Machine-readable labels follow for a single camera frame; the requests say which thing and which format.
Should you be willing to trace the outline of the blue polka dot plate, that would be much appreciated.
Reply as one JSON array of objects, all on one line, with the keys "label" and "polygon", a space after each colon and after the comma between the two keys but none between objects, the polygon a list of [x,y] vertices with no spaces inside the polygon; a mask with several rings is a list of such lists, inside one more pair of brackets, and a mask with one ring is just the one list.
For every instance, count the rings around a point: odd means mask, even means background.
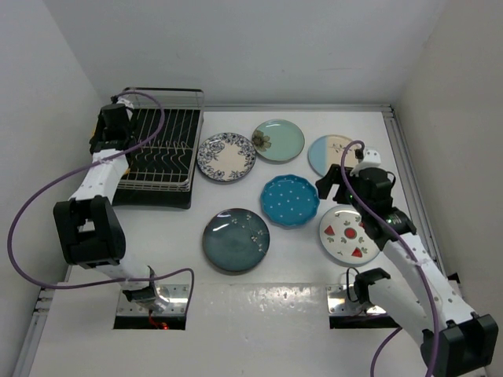
[{"label": "blue polka dot plate", "polygon": [[306,178],[286,174],[264,185],[260,203],[263,213],[273,223],[299,227],[315,218],[320,200],[317,189]]}]

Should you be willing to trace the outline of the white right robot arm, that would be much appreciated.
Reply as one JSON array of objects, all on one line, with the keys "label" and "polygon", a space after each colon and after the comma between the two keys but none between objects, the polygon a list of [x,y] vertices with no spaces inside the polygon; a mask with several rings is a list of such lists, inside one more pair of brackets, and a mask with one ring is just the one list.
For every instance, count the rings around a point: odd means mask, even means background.
[{"label": "white right robot arm", "polygon": [[384,309],[416,342],[429,376],[460,376],[486,367],[497,342],[495,319],[479,315],[453,289],[412,221],[394,206],[394,184],[379,167],[351,174],[337,164],[316,183],[321,199],[337,185],[334,201],[357,211],[358,224],[404,279],[399,283],[381,268],[359,273],[354,281],[358,301]]}]

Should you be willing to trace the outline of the black drip tray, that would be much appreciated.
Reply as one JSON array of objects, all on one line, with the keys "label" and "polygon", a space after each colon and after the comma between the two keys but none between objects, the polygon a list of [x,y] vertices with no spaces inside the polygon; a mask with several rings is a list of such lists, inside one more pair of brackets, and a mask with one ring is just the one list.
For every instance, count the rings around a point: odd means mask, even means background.
[{"label": "black drip tray", "polygon": [[129,170],[119,182],[115,206],[191,207],[201,110],[166,109],[156,137],[129,157]]}]

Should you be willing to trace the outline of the blue floral rim plate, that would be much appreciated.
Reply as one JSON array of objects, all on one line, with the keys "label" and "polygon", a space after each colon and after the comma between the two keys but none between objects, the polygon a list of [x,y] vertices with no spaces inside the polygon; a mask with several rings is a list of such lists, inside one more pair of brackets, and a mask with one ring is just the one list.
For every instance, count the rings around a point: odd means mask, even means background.
[{"label": "blue floral rim plate", "polygon": [[211,180],[232,182],[252,170],[256,151],[246,137],[230,132],[220,133],[201,143],[196,161],[200,171]]}]

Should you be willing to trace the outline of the cream and blue plate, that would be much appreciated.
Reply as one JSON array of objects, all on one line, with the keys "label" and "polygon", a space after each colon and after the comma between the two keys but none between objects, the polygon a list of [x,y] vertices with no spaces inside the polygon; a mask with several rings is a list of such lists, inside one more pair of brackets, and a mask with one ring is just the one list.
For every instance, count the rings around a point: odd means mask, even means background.
[{"label": "cream and blue plate", "polygon": [[314,141],[308,150],[308,161],[313,170],[324,177],[331,165],[340,165],[343,151],[352,142],[342,135],[325,135]]}]

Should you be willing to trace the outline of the yellow plate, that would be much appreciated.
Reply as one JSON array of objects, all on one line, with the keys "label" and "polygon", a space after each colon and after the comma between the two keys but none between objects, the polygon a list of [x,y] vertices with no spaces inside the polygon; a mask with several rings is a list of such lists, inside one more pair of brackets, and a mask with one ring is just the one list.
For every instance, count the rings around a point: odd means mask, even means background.
[{"label": "yellow plate", "polygon": [[99,118],[90,138],[90,153],[98,160],[126,151],[133,145],[134,138],[129,121],[107,121]]}]

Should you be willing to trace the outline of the white watermelon plate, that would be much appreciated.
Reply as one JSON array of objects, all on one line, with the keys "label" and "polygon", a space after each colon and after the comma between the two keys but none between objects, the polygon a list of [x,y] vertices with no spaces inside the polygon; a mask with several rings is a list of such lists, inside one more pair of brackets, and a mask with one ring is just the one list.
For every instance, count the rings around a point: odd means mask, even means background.
[{"label": "white watermelon plate", "polygon": [[365,233],[361,215],[350,205],[337,205],[323,215],[319,238],[336,262],[346,266],[365,265],[380,253]]}]

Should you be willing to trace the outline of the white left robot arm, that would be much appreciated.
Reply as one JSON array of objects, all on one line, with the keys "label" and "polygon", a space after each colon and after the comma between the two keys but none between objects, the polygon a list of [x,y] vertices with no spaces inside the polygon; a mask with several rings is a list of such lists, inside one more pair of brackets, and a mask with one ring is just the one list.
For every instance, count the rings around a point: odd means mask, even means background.
[{"label": "white left robot arm", "polygon": [[126,156],[111,156],[134,143],[133,112],[124,103],[104,106],[90,140],[93,162],[72,196],[55,204],[53,216],[64,259],[69,265],[93,269],[117,280],[128,302],[150,314],[162,313],[169,305],[152,278],[154,270],[126,252],[126,237],[112,201],[129,163]]}]

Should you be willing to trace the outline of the dark teal blossom plate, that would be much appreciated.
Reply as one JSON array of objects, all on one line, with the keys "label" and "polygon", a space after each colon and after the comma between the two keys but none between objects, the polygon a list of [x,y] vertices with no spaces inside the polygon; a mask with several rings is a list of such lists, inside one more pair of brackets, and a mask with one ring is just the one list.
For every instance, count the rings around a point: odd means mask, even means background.
[{"label": "dark teal blossom plate", "polygon": [[270,247],[270,230],[255,212],[230,208],[217,213],[202,235],[206,259],[225,273],[246,273],[254,269]]}]

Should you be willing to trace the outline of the mint green flower plate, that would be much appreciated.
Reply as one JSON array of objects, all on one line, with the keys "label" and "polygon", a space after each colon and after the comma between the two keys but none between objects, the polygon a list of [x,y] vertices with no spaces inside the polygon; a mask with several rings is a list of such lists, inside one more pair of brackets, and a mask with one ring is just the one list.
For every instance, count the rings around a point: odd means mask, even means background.
[{"label": "mint green flower plate", "polygon": [[302,152],[305,137],[295,123],[286,119],[271,119],[255,128],[251,142],[264,159],[285,163]]}]

